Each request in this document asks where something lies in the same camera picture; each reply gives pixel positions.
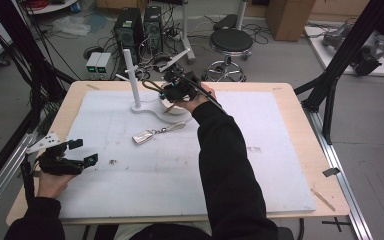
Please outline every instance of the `hand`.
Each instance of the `hand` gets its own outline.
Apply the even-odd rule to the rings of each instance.
[[[76,177],[75,175],[52,175],[40,171],[38,197],[57,198],[64,189],[67,188],[68,182]]]
[[[216,98],[216,93],[215,93],[214,89],[208,87],[207,85],[205,85],[203,83],[201,83],[201,87],[204,88],[205,91],[209,92],[213,98]],[[198,92],[198,94],[196,95],[196,97],[192,101],[178,100],[178,101],[174,101],[174,104],[176,106],[182,107],[182,108],[184,108],[184,109],[186,109],[192,113],[196,107],[198,107],[199,105],[201,105],[207,101],[209,101],[208,98],[205,95],[203,95],[202,93]]]

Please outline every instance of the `round black stool seat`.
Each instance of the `round black stool seat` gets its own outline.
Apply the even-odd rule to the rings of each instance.
[[[220,29],[210,36],[210,45],[214,50],[223,52],[244,52],[252,47],[252,38],[237,29]]]

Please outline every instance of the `gray floor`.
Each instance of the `gray floor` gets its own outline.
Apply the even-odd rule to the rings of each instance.
[[[47,24],[52,19],[66,14],[71,13],[61,11],[45,16],[41,19],[41,23]],[[203,22],[208,22],[208,19],[191,19],[190,29]],[[247,23],[265,26],[264,19],[246,19],[244,24]],[[110,29],[113,24],[109,18],[104,28],[89,33],[87,37],[58,34],[50,37],[50,40],[77,75],[87,79],[83,51],[96,45],[101,37],[111,36]],[[211,33],[204,31],[205,29],[211,29],[211,25],[200,25],[194,34]],[[269,34],[264,36],[269,40],[268,44],[255,44],[253,55],[247,61],[237,59],[248,81],[287,82],[296,88],[322,73],[323,68],[307,39],[302,38],[298,42],[279,42],[274,41]],[[222,59],[221,55],[209,50],[206,39],[191,38],[190,41],[197,61],[193,65],[188,65],[183,59],[180,60],[179,63],[187,71],[194,71],[197,76],[201,76],[210,63]],[[54,51],[51,52],[51,56],[57,68],[74,77]],[[307,95],[308,93],[304,93],[298,98],[304,100]],[[28,112],[28,98],[27,84],[23,82],[15,66],[0,66],[0,150]],[[337,86],[332,140],[373,239],[384,239],[384,77],[352,75],[341,77]],[[0,198],[0,239],[8,228],[5,224],[6,215],[21,184],[20,179],[14,178]],[[298,219],[274,220],[279,226],[291,228],[295,238],[297,237]],[[305,219],[304,239],[356,239],[351,226],[341,225],[339,228],[336,225],[324,224],[322,221],[333,222],[335,219]],[[349,223],[346,216],[338,218],[338,221]],[[67,239],[82,238],[84,226],[66,226],[65,229]]]

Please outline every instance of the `black sleeve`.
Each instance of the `black sleeve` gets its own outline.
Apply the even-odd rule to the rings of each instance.
[[[213,239],[278,239],[267,219],[260,186],[247,157],[241,130],[211,102],[192,116],[200,124],[199,169]]]
[[[58,200],[35,197],[23,218],[11,224],[5,240],[12,239],[65,239],[64,229],[58,219],[61,204]]]

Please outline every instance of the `white board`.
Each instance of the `white board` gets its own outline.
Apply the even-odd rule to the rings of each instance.
[[[305,27],[305,32],[307,33],[308,36],[320,35],[317,38],[310,38],[310,42],[311,42],[313,49],[317,53],[317,56],[320,60],[320,63],[323,66],[323,69],[326,69],[327,66],[329,65],[330,61],[332,61],[333,56],[336,54],[336,51],[333,49],[332,46],[329,46],[329,47],[323,46],[323,44],[322,44],[323,37],[324,37],[323,33],[325,31],[323,29],[317,28],[317,27]],[[382,57],[378,61],[379,61],[379,63],[382,63],[382,65],[377,67],[375,70],[373,70],[373,72],[371,72],[369,74],[369,76],[384,77],[384,58]],[[348,66],[345,69],[344,74],[357,75],[355,73],[355,70],[350,66]]]
[[[157,101],[155,93],[140,94],[143,101]],[[315,210],[274,96],[217,92],[217,98],[243,132],[267,211]],[[67,140],[83,139],[84,146],[67,151],[66,157],[82,159],[98,153],[99,161],[72,180],[60,196],[61,218],[207,213],[198,168],[198,124],[189,121],[181,130],[158,134],[136,146],[134,134],[167,124],[151,114],[134,114],[132,102],[131,92],[86,94],[67,136]]]

